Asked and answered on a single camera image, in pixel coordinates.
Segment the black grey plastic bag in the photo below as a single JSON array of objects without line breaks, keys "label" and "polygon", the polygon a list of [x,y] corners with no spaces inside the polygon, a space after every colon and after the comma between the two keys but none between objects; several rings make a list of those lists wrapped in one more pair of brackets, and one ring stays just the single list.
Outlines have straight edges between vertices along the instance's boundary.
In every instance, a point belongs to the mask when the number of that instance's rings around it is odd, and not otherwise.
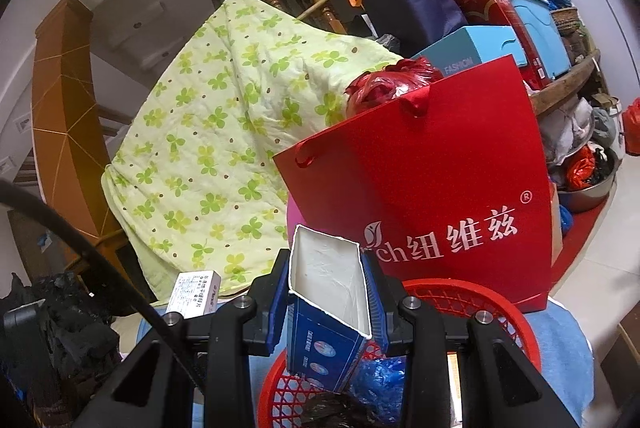
[{"label": "black grey plastic bag", "polygon": [[344,393],[315,394],[304,403],[299,418],[302,427],[383,427],[366,406]]}]

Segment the blue towel blanket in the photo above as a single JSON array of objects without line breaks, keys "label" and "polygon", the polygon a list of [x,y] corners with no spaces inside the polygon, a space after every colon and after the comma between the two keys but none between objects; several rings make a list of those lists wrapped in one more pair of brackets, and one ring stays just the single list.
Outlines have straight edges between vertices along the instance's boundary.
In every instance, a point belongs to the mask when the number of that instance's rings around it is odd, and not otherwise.
[{"label": "blue towel blanket", "polygon": [[[578,322],[564,306],[552,298],[547,308],[525,313],[534,332],[541,359],[541,375],[572,414],[578,427],[582,426],[582,414],[594,398],[594,370],[591,346]],[[250,387],[254,419],[262,384],[285,349],[285,333],[271,356],[250,356]],[[194,402],[192,427],[203,427],[204,406]]]}]

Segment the blue cardboard box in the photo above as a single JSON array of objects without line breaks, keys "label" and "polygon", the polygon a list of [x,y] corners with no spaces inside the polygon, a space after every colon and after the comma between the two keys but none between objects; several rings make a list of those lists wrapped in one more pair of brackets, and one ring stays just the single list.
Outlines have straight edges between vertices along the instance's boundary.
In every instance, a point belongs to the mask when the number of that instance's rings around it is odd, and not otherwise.
[{"label": "blue cardboard box", "polygon": [[298,225],[288,263],[288,373],[340,392],[371,339],[360,246]]}]

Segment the light blue shoe box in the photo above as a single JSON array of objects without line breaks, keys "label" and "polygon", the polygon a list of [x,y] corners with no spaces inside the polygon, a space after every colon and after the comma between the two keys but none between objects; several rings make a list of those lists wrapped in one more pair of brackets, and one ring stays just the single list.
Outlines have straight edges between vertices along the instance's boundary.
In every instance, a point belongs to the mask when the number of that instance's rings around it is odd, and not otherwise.
[{"label": "light blue shoe box", "polygon": [[525,51],[511,25],[467,25],[424,48],[413,59],[425,58],[444,76],[511,56],[519,68],[528,66]]}]

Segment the red Nilrich paper bag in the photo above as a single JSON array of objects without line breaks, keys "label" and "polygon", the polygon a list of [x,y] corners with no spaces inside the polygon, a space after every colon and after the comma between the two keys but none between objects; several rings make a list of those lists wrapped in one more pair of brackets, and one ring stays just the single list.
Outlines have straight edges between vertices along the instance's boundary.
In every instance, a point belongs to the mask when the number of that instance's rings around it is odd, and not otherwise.
[{"label": "red Nilrich paper bag", "polygon": [[524,311],[551,287],[552,191],[511,57],[353,116],[274,157],[303,222],[402,281],[482,285]]}]

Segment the blue plastic storage bin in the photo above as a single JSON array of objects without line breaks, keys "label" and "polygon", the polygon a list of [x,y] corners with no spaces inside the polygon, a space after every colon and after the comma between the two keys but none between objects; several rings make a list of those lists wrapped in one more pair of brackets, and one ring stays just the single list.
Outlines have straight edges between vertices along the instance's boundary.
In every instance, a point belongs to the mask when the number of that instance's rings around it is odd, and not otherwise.
[{"label": "blue plastic storage bin", "polygon": [[509,0],[537,49],[550,80],[570,70],[570,59],[546,0]]}]

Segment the white long medicine box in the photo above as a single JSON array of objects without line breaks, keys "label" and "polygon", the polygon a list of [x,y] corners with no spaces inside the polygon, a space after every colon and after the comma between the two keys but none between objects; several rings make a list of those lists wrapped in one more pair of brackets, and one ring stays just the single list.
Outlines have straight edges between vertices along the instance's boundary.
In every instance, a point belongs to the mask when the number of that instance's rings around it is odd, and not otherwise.
[{"label": "white long medicine box", "polygon": [[213,270],[182,272],[175,281],[166,308],[186,320],[209,315],[217,309],[220,275]]}]

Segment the magenta pillow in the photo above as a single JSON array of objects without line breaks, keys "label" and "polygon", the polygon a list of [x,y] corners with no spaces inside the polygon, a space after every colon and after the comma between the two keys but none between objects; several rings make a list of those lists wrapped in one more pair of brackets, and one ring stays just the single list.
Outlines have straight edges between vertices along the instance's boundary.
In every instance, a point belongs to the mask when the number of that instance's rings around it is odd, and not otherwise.
[{"label": "magenta pillow", "polygon": [[286,203],[286,234],[288,235],[288,247],[292,248],[294,243],[295,230],[298,225],[306,225],[306,221],[298,209],[293,196],[288,196],[288,203]]}]

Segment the black clothes pile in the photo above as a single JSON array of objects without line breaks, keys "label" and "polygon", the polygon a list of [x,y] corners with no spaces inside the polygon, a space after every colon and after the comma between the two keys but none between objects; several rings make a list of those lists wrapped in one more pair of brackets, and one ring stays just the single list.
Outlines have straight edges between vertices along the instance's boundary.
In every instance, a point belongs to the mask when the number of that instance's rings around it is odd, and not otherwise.
[{"label": "black clothes pile", "polygon": [[122,361],[113,319],[100,311],[70,272],[32,286],[13,274],[11,292],[1,299],[1,312],[32,303],[39,303],[44,314],[38,326],[43,340],[39,352],[47,358],[56,382],[78,399],[89,399]]}]

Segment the red plastic bag in bag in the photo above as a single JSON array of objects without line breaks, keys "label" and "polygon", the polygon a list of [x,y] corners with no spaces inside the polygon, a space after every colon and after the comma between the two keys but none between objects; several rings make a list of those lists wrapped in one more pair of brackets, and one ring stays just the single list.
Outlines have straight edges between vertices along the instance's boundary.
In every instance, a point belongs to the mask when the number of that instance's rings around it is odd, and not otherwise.
[{"label": "red plastic bag in bag", "polygon": [[442,72],[424,57],[401,59],[382,70],[364,72],[345,89],[346,116],[366,112],[441,79]]}]

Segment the blue plastic bag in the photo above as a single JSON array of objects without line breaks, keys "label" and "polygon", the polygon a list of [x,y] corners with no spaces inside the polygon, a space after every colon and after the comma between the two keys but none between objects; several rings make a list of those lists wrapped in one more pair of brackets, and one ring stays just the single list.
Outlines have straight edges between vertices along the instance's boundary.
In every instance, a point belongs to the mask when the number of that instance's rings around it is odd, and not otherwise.
[{"label": "blue plastic bag", "polygon": [[348,394],[386,427],[398,427],[404,397],[406,358],[363,359],[348,385]]}]

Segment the green clover quilt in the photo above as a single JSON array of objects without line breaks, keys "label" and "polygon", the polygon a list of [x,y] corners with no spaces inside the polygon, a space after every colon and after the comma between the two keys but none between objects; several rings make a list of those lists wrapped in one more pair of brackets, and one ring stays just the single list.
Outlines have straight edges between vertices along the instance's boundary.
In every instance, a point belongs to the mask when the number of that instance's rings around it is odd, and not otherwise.
[{"label": "green clover quilt", "polygon": [[322,31],[261,0],[225,0],[179,51],[101,185],[155,297],[212,270],[244,291],[288,243],[274,157],[344,118],[346,87],[397,61],[369,38]]}]

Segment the metal basin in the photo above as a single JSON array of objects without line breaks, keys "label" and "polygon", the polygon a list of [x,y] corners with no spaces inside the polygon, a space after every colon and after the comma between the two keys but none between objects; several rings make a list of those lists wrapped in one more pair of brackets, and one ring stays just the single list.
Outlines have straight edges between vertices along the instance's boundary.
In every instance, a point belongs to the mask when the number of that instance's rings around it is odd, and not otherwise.
[{"label": "metal basin", "polygon": [[604,162],[598,165],[599,176],[596,183],[580,190],[558,191],[560,204],[572,214],[591,211],[602,204],[612,190],[617,170],[620,168],[620,159],[612,149],[604,149],[600,157],[603,157]]}]

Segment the orange wooden cabinet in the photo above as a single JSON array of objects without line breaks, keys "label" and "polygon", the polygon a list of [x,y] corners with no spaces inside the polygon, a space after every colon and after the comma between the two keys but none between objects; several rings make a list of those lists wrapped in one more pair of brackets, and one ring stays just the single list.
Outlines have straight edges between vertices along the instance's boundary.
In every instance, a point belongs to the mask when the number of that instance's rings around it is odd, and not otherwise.
[{"label": "orange wooden cabinet", "polygon": [[36,29],[32,68],[32,143],[43,200],[121,274],[127,237],[101,187],[110,162],[94,96],[92,12],[60,0]]}]

